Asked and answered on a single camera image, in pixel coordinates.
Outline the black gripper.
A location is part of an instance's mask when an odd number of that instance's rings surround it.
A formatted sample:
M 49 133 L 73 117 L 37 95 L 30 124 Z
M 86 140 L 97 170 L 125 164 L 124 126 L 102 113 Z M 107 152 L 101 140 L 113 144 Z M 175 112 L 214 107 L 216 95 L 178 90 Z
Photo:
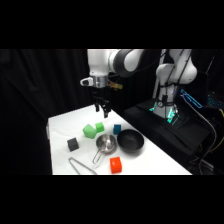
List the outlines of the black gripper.
M 107 118 L 109 113 L 111 112 L 110 104 L 106 104 L 109 102 L 108 98 L 108 88 L 93 88 L 93 102 L 95 103 L 96 112 L 100 111 L 100 105 L 103 105 L 104 118 Z

